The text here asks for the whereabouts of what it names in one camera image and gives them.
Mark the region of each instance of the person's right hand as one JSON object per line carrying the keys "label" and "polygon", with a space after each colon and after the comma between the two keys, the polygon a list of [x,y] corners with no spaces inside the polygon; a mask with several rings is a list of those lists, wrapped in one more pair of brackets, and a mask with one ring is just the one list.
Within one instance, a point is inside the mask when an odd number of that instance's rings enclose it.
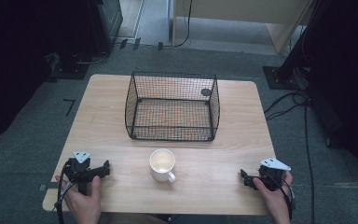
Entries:
{"label": "person's right hand", "polygon": [[[259,178],[253,178],[255,186],[263,196],[264,203],[266,204],[269,213],[272,216],[275,224],[290,223],[289,210],[287,208],[286,201],[283,198],[283,194],[280,190],[270,191],[264,186],[263,182]],[[293,183],[293,177],[289,171],[286,171],[286,183],[291,186]],[[290,189],[288,186],[283,185],[282,189],[286,195],[290,195]]]}
{"label": "person's right hand", "polygon": [[[60,181],[58,175],[55,178],[57,181]],[[63,180],[63,189],[66,184],[66,181]],[[96,175],[92,179],[92,192],[90,196],[85,196],[74,189],[69,189],[63,197],[78,224],[98,223],[101,215],[100,185],[101,179]]]}

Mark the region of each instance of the cup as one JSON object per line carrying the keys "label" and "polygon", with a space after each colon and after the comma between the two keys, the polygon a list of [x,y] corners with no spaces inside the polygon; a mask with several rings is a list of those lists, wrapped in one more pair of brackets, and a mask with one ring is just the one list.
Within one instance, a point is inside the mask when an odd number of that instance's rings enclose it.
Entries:
{"label": "cup", "polygon": [[157,149],[150,156],[152,176],[158,181],[170,180],[174,183],[176,181],[175,175],[172,173],[174,165],[175,157],[168,149]]}

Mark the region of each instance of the white floor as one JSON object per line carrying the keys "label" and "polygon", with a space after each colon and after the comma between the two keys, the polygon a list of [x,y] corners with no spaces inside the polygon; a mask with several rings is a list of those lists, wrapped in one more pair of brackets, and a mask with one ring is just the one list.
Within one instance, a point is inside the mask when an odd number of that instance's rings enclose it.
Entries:
{"label": "white floor", "polygon": [[[172,18],[167,20],[167,1],[169,0],[120,0],[124,21],[118,41],[120,38],[128,38],[131,42],[140,37],[141,44],[157,46],[158,42],[163,42],[164,46],[171,46]],[[186,22],[187,18],[179,18],[177,21],[176,45],[186,38]],[[293,35],[291,45],[288,43],[281,55],[290,53],[290,48],[300,36],[300,30],[301,27]],[[246,21],[191,18],[189,39],[181,48],[278,55],[266,24]]]}

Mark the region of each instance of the desk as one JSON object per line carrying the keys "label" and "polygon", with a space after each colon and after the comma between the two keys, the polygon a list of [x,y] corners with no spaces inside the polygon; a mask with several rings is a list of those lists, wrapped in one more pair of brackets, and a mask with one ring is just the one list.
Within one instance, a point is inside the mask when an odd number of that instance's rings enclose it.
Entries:
{"label": "desk", "polygon": [[[191,18],[266,23],[274,47],[281,53],[297,26],[310,17],[311,3],[312,0],[193,0]],[[176,17],[188,17],[189,6],[190,0],[173,0],[173,45]]]}
{"label": "desk", "polygon": [[[111,175],[102,179],[104,212],[268,213],[259,192],[245,187],[239,175],[241,168],[258,175],[259,161],[275,156],[253,82],[218,80],[221,114],[215,140],[169,142],[128,137],[124,111],[130,78],[91,77],[53,176],[74,150],[89,151],[90,168],[111,162]],[[174,184],[158,182],[150,174],[150,154],[161,147],[176,157]],[[44,209],[51,211],[56,194],[56,189],[48,190]]]}

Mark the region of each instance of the black metal mesh basket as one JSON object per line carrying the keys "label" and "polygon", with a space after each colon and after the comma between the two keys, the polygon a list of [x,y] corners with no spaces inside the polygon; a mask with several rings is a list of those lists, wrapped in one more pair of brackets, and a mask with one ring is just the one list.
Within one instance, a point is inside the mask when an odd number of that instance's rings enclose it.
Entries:
{"label": "black metal mesh basket", "polygon": [[130,138],[213,141],[219,117],[215,75],[132,73],[125,111]]}

